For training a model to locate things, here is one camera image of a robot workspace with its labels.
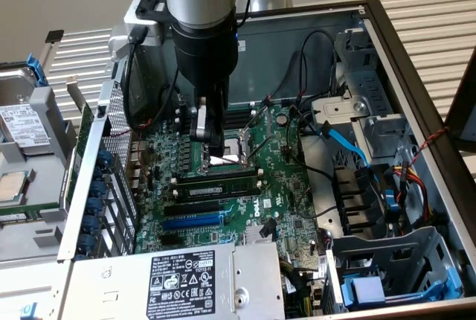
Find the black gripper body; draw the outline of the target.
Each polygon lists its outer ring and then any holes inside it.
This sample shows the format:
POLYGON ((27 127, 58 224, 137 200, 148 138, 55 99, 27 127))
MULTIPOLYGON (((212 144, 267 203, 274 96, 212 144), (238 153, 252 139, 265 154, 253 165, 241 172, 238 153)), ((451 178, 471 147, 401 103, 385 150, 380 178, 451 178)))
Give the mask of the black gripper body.
POLYGON ((172 25, 173 42, 180 73, 193 85, 193 102, 209 97, 223 114, 228 106, 229 78, 237 66, 237 24, 227 18, 211 28, 172 25))

